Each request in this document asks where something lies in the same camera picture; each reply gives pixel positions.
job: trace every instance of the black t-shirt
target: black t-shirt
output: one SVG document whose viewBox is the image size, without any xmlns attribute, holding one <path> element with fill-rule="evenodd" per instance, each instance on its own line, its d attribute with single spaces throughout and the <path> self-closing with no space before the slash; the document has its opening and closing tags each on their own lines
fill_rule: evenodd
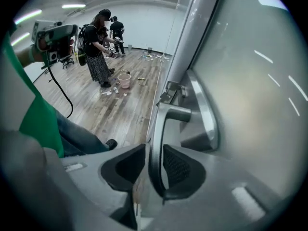
<svg viewBox="0 0 308 231">
<path fill-rule="evenodd" d="M 115 21 L 111 24 L 110 30 L 113 32 L 113 37 L 122 35 L 122 28 L 124 28 L 123 23 Z"/>
<path fill-rule="evenodd" d="M 101 51 L 96 48 L 92 43 L 99 42 L 97 29 L 94 26 L 87 26 L 84 36 L 84 50 L 88 57 L 97 57 Z"/>
</svg>

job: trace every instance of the black backpack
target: black backpack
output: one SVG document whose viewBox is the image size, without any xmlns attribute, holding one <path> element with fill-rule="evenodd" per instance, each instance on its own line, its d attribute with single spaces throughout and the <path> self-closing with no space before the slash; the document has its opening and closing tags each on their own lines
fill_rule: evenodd
<svg viewBox="0 0 308 231">
<path fill-rule="evenodd" d="M 89 26 L 93 26 L 93 25 L 85 24 L 79 28 L 80 32 L 78 33 L 77 49 L 78 49 L 78 61 L 81 66 L 84 66 L 87 64 L 87 61 L 86 61 L 87 55 L 84 51 L 84 46 L 87 44 L 87 42 L 84 41 L 84 37 L 85 37 L 86 28 Z"/>
</svg>

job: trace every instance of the patterned skirt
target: patterned skirt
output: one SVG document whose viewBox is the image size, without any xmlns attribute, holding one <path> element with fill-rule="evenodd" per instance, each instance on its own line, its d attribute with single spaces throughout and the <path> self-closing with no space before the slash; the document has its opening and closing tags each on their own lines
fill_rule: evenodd
<svg viewBox="0 0 308 231">
<path fill-rule="evenodd" d="M 87 63 L 92 80 L 98 81 L 100 85 L 108 81 L 111 74 L 103 54 L 95 58 L 87 58 Z"/>
</svg>

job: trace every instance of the wooden floor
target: wooden floor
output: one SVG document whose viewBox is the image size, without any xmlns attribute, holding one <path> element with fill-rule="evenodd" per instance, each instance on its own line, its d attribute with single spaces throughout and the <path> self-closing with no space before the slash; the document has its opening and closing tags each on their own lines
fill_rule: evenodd
<svg viewBox="0 0 308 231">
<path fill-rule="evenodd" d="M 161 65 L 156 53 L 153 60 L 143 58 L 145 54 L 141 50 L 126 53 L 123 58 L 106 59 L 108 67 L 115 68 L 110 79 L 117 78 L 121 70 L 130 71 L 130 88 L 126 90 L 115 84 L 117 80 L 111 80 L 111 88 L 101 88 L 98 82 L 92 81 L 87 65 L 75 63 L 62 69 L 62 64 L 58 63 L 51 68 L 74 105 L 69 119 L 97 135 L 102 142 L 115 139 L 117 148 L 145 142 Z M 67 116 L 71 106 L 54 81 L 48 82 L 49 79 L 50 74 L 43 74 L 34 84 L 45 100 Z M 115 86 L 119 94 L 113 91 Z M 101 95 L 108 90 L 112 90 L 111 95 Z"/>
</svg>

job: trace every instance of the man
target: man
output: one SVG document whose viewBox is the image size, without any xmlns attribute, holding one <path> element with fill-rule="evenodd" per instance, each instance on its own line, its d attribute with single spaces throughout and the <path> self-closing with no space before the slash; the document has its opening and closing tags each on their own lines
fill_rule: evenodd
<svg viewBox="0 0 308 231">
<path fill-rule="evenodd" d="M 39 41 L 46 49 L 46 42 Z M 94 134 L 78 126 L 47 103 L 24 71 L 42 62 L 34 45 L 15 53 L 7 33 L 0 51 L 0 129 L 19 131 L 36 139 L 42 147 L 54 149 L 59 157 L 106 152 L 117 146 L 115 140 L 103 144 Z"/>
<path fill-rule="evenodd" d="M 113 20 L 114 20 L 114 22 L 110 26 L 110 37 L 111 37 L 111 34 L 112 34 L 112 38 L 113 39 L 115 39 L 115 37 L 119 37 L 121 40 L 123 40 L 122 34 L 125 31 L 123 23 L 117 21 L 117 17 L 116 16 L 113 17 Z M 121 49 L 121 52 L 122 52 L 123 56 L 125 56 L 126 54 L 124 52 L 123 44 L 120 44 L 120 49 Z M 118 45 L 115 45 L 115 51 L 117 53 L 119 53 Z"/>
</svg>

